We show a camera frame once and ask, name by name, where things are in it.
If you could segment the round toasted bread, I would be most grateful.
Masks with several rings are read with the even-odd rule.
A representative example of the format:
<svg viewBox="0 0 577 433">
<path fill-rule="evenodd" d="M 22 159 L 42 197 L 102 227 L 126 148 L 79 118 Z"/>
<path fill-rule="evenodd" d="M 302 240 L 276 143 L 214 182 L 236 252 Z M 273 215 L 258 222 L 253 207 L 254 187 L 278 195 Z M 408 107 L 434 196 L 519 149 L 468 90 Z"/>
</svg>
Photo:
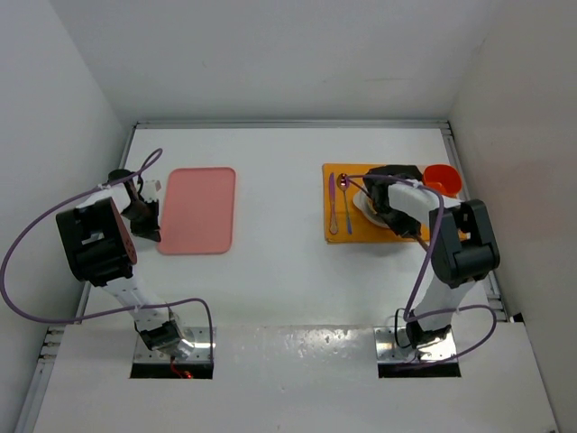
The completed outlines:
<svg viewBox="0 0 577 433">
<path fill-rule="evenodd" d="M 378 211 L 374 208 L 374 206 L 372 205 L 372 203 L 366 202 L 365 203 L 365 208 L 371 212 L 372 214 L 377 214 Z"/>
</svg>

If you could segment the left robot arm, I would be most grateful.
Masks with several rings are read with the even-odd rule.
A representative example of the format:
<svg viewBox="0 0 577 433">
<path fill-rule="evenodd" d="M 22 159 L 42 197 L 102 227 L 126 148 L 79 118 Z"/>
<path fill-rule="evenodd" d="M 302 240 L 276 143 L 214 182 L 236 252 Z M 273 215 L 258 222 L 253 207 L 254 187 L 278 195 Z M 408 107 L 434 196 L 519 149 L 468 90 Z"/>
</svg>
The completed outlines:
<svg viewBox="0 0 577 433">
<path fill-rule="evenodd" d="M 127 308 L 149 350 L 185 360 L 194 345 L 186 339 L 178 316 L 162 307 L 135 273 L 133 238 L 161 240 L 160 189 L 159 181 L 141 179 L 100 187 L 74 208 L 58 213 L 56 222 L 77 280 L 102 288 Z"/>
</svg>

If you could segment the metal cake server wooden handle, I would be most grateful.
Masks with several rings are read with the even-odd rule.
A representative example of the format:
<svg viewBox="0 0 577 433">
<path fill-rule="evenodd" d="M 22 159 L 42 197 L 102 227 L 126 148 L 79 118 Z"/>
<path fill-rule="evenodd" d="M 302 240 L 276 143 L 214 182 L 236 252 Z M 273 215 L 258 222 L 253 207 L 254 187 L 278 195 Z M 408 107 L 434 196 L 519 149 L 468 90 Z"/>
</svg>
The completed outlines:
<svg viewBox="0 0 577 433">
<path fill-rule="evenodd" d="M 408 238 L 416 241 L 425 251 L 429 249 L 429 243 L 423 239 L 419 232 L 409 233 Z"/>
</svg>

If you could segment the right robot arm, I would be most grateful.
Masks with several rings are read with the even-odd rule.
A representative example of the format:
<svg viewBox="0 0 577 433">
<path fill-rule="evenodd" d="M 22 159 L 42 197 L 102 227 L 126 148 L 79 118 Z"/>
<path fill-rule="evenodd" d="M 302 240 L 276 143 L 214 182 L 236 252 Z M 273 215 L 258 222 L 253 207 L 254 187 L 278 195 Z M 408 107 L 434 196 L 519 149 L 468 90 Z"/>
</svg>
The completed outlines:
<svg viewBox="0 0 577 433">
<path fill-rule="evenodd" d="M 486 205 L 461 201 L 415 166 L 381 166 L 363 177 L 372 213 L 402 238 L 429 230 L 426 258 L 405 306 L 414 349 L 443 338 L 476 281 L 499 267 L 500 254 Z"/>
</svg>

